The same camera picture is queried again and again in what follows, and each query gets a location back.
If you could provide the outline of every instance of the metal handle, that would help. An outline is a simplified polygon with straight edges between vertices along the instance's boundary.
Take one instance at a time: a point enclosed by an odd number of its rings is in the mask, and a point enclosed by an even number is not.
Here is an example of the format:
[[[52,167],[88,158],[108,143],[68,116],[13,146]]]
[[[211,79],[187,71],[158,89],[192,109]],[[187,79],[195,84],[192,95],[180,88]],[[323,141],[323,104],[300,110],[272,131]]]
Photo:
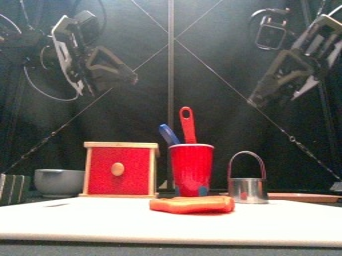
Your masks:
[[[259,162],[259,165],[260,165],[260,172],[261,172],[261,179],[265,179],[265,170],[264,170],[264,164],[263,164],[263,161],[261,161],[261,158],[251,151],[240,151],[237,152],[232,158],[229,159],[229,163],[228,163],[228,179],[231,178],[231,165],[232,165],[232,160],[233,158],[240,155],[240,154],[248,154],[251,156],[253,156],[253,158],[257,160]]]

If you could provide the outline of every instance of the drawer knob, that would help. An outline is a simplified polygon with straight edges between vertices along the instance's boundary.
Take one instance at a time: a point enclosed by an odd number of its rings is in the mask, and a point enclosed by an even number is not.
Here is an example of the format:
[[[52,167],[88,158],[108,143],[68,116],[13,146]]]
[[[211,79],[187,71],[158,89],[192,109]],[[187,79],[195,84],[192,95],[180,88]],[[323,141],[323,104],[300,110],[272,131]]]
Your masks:
[[[121,163],[114,163],[110,168],[113,176],[121,176],[124,172],[124,165]]]

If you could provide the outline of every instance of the blue utensil handle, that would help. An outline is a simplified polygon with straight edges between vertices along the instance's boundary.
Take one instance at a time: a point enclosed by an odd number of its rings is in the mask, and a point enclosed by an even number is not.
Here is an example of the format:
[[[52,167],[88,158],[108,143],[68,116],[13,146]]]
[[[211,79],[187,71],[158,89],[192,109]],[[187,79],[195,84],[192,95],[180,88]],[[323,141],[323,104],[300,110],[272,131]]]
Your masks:
[[[170,128],[165,124],[161,124],[158,126],[158,133],[161,134],[168,146],[172,146],[174,144],[180,144],[180,141],[179,141],[173,131],[170,130]]]

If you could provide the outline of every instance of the gray bowl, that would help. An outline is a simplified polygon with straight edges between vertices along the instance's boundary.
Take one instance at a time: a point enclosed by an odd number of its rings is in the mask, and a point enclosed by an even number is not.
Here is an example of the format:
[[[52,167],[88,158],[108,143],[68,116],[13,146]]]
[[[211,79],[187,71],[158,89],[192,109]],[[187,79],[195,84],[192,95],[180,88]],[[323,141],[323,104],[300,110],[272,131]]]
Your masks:
[[[66,198],[82,191],[84,171],[64,169],[34,170],[34,187],[42,197]]]

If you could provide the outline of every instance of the red utensil handle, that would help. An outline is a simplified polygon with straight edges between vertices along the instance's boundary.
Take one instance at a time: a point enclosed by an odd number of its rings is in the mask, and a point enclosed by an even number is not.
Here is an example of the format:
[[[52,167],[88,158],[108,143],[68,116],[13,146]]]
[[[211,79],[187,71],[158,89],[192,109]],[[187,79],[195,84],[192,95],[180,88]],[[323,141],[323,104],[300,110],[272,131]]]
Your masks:
[[[183,107],[180,109],[179,117],[183,127],[185,143],[196,143],[193,114],[189,107]]]

